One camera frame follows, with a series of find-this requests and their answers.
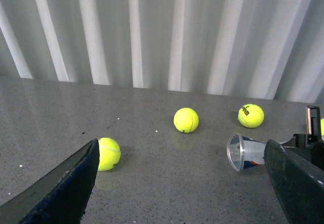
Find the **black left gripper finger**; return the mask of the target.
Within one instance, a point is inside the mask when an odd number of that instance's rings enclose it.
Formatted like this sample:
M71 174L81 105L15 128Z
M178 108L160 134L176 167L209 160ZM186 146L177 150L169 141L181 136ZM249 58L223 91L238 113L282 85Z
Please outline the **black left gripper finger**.
M95 185L99 143L91 140L1 206L1 223L80 223Z

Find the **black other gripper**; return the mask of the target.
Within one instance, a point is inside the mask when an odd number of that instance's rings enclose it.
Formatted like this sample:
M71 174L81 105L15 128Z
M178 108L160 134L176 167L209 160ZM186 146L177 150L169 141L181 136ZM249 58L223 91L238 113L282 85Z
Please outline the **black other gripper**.
M289 223L323 223L323 140L320 108L306 108L307 134L282 144L269 140L264 161Z

